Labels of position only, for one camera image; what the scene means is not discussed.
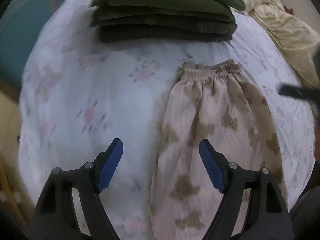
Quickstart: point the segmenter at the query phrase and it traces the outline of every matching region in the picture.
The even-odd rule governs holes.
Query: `bed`
[[[308,103],[277,94],[281,82],[300,81],[263,28],[233,11],[238,28],[231,41],[106,44],[90,27],[90,3],[64,1],[44,25],[23,72],[18,169],[33,205],[53,168],[77,169],[120,138],[124,154],[100,198],[121,239],[152,239],[150,185],[175,77],[185,61],[214,65],[233,59],[268,102],[290,210],[315,163],[314,118]],[[76,196],[74,191],[79,226],[89,234]]]

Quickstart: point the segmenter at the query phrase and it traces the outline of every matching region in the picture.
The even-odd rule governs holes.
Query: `metal screw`
[[[262,168],[261,171],[262,171],[263,174],[269,174],[270,173],[268,168]]]
[[[54,168],[54,169],[52,170],[52,173],[53,173],[53,174],[58,174],[60,171],[61,171],[61,168]]]
[[[238,168],[238,164],[231,162],[231,163],[229,163],[229,167],[232,169],[236,169],[236,168]]]
[[[88,162],[88,163],[86,163],[86,164],[84,165],[84,167],[85,167],[86,169],[91,169],[91,168],[93,167],[93,163],[92,163],[92,162]]]

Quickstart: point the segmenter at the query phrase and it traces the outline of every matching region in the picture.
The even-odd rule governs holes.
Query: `floor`
[[[281,2],[288,8],[293,8],[298,18],[305,21],[320,33],[320,15],[310,0],[281,0]],[[17,136],[20,133],[20,128],[21,119],[18,105],[0,92],[0,154],[4,157],[12,190],[18,191],[21,195],[22,205],[19,206],[20,211],[25,217],[25,220],[29,222],[32,215],[32,208],[27,201],[28,198],[23,195],[23,185],[20,183],[16,171],[19,150]],[[320,129],[318,134],[319,147],[317,147],[317,151],[319,152],[320,159]],[[320,178],[315,178],[315,182],[317,183],[318,181],[320,181]]]

